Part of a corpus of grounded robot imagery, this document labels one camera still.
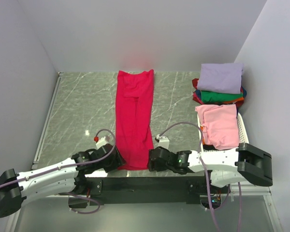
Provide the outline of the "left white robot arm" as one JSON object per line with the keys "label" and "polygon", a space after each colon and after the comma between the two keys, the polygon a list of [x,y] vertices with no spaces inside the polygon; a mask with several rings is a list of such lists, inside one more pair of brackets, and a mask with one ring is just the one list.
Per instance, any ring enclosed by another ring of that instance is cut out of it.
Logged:
{"label": "left white robot arm", "polygon": [[0,218],[43,197],[82,194],[87,189],[87,174],[99,169],[108,173],[125,163],[116,146],[105,144],[33,171],[16,173],[14,169],[6,170],[0,175]]}

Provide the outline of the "crimson red t shirt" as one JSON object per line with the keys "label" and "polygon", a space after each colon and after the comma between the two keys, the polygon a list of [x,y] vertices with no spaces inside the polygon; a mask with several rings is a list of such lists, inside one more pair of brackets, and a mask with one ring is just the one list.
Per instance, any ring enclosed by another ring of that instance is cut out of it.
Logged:
{"label": "crimson red t shirt", "polygon": [[150,120],[154,70],[131,74],[119,71],[116,89],[116,146],[126,161],[123,169],[147,169],[153,149]]}

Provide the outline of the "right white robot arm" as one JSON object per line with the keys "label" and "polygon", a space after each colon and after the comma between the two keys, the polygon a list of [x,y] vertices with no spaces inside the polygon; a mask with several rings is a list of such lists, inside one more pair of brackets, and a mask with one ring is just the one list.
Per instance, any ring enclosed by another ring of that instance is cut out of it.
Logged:
{"label": "right white robot arm", "polygon": [[242,181],[260,187],[273,185],[271,154],[248,143],[223,151],[184,150],[177,153],[159,146],[149,151],[148,169],[151,172],[170,170],[181,175],[207,170],[209,177],[202,183],[209,193]]}

